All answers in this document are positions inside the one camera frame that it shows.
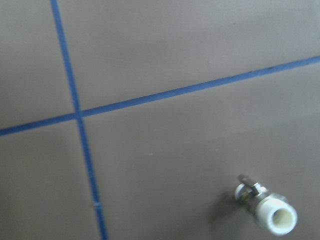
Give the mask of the white PPR valve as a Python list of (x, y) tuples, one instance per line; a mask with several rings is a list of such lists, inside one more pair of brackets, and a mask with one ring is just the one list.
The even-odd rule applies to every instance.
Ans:
[(240, 174), (238, 180), (240, 184), (234, 190), (234, 198), (260, 228), (272, 235), (284, 236), (296, 227), (298, 214), (285, 196), (245, 174)]

